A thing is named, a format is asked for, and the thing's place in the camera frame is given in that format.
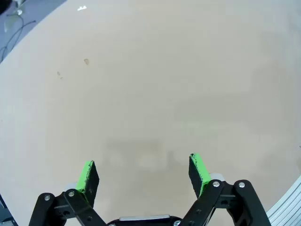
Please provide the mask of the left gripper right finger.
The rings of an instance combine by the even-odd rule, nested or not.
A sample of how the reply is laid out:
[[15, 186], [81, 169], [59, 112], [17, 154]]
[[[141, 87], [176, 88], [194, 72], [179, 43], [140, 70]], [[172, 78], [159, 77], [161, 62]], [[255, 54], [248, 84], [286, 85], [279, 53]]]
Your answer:
[[197, 200], [181, 226], [206, 226], [216, 209], [225, 209], [235, 226], [269, 226], [270, 221], [250, 181], [228, 184], [213, 179], [198, 153], [189, 156], [189, 177]]

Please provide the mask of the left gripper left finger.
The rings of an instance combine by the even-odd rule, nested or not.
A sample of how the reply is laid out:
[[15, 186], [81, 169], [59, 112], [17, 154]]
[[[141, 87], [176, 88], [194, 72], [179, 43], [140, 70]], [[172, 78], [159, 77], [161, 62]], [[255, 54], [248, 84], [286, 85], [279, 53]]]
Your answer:
[[38, 196], [29, 225], [64, 226], [71, 218], [76, 218], [82, 226], [106, 225], [93, 209], [99, 181], [95, 162], [87, 161], [75, 188], [59, 196], [51, 193]]

